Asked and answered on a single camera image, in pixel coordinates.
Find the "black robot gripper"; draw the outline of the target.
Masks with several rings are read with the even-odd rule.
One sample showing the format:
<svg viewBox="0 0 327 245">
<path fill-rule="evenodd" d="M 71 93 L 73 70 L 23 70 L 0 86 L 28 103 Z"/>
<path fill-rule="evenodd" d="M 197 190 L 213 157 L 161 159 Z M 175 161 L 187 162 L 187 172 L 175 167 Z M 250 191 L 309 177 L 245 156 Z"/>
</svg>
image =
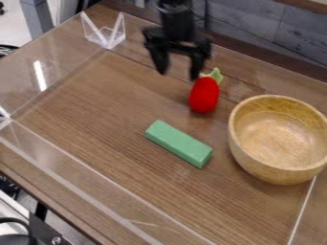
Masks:
<svg viewBox="0 0 327 245">
<path fill-rule="evenodd" d="M 197 32 L 193 5 L 193 0 L 155 0 L 162 25 L 142 33 L 158 72 L 166 74 L 169 53 L 191 55 L 191 80 L 197 80 L 210 58 L 211 41 Z"/>
</svg>

